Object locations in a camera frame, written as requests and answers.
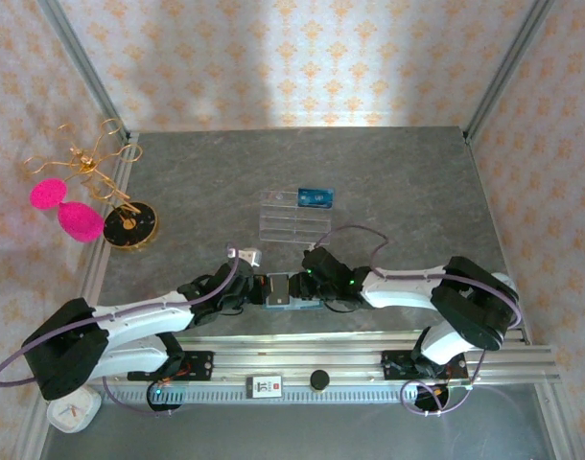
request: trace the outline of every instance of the gold jewelry holder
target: gold jewelry holder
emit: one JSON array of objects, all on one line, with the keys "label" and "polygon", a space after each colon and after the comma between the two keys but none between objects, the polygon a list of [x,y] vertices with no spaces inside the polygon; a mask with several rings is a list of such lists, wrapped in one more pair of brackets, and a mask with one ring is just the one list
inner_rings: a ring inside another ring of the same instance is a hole
[{"label": "gold jewelry holder", "polygon": [[112,136],[123,128],[122,122],[109,118],[101,123],[99,138],[92,149],[80,149],[75,143],[75,127],[72,124],[59,126],[57,137],[71,144],[69,161],[49,161],[41,155],[31,156],[24,166],[31,174],[42,172],[50,166],[63,166],[71,170],[64,181],[80,177],[81,184],[88,189],[90,197],[111,206],[113,210],[105,218],[103,236],[113,246],[123,249],[138,248],[152,239],[158,225],[155,210],[146,203],[130,201],[108,175],[99,170],[104,161],[117,157],[124,163],[134,163],[143,149],[137,144],[127,144],[114,153],[101,155],[99,146],[106,136]]}]

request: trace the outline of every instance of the clear plastic container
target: clear plastic container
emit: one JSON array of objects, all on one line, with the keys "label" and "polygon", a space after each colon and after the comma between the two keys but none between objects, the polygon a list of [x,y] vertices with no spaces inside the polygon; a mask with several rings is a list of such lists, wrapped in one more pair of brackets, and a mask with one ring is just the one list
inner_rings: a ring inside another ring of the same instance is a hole
[{"label": "clear plastic container", "polygon": [[297,206],[297,192],[263,191],[259,237],[263,242],[313,243],[331,231],[332,209]]}]

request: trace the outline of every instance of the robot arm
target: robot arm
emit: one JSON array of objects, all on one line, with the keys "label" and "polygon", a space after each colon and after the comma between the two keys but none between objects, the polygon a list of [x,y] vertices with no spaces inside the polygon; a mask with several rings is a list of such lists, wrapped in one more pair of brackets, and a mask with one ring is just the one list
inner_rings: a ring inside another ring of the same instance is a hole
[{"label": "robot arm", "polygon": [[[269,275],[255,275],[260,253],[240,251],[238,269],[218,295],[189,306],[213,291],[229,276],[232,263],[214,275],[204,275],[162,297],[116,307],[89,307],[83,299],[67,302],[26,341],[70,323],[112,314],[108,319],[69,331],[34,347],[25,356],[46,400],[61,398],[88,380],[142,371],[160,378],[178,372],[184,353],[172,333],[214,321],[222,311],[243,304],[263,305],[269,295]],[[508,295],[506,285],[466,259],[452,258],[448,265],[429,270],[384,272],[369,267],[348,268],[326,249],[307,251],[305,271],[290,279],[291,297],[337,300],[352,308],[414,307],[439,311],[445,320],[419,337],[410,369],[419,378],[437,375],[452,357],[480,347],[500,348],[512,312],[495,297],[444,279],[455,273],[483,281]]]}]

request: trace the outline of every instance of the floral wallpaper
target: floral wallpaper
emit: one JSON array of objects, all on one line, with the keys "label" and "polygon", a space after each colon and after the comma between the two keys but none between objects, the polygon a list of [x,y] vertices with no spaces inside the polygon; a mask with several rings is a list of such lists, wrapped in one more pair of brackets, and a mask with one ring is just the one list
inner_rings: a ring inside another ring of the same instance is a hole
[{"label": "floral wallpaper", "polygon": [[[65,157],[69,146],[51,128],[72,121],[79,140],[92,142],[102,119],[37,2],[0,1],[0,361],[77,296],[86,263],[85,246],[60,229],[56,215],[29,204],[30,190],[46,176],[26,175],[21,163],[35,154]],[[83,196],[71,187],[68,199]],[[20,359],[3,379],[28,374]],[[0,459],[12,457],[35,389],[0,389]]]},{"label": "floral wallpaper", "polygon": [[474,145],[535,341],[585,445],[585,0],[557,0]]},{"label": "floral wallpaper", "polygon": [[61,0],[127,127],[465,126],[532,0]]}]

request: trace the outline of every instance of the black knob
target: black knob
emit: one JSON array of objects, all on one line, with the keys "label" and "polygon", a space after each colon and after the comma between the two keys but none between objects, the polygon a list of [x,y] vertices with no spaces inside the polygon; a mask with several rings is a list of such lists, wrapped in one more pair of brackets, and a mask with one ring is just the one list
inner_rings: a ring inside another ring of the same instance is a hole
[{"label": "black knob", "polygon": [[327,386],[329,386],[329,375],[321,370],[313,371],[310,376],[310,386],[317,393],[322,393]]}]

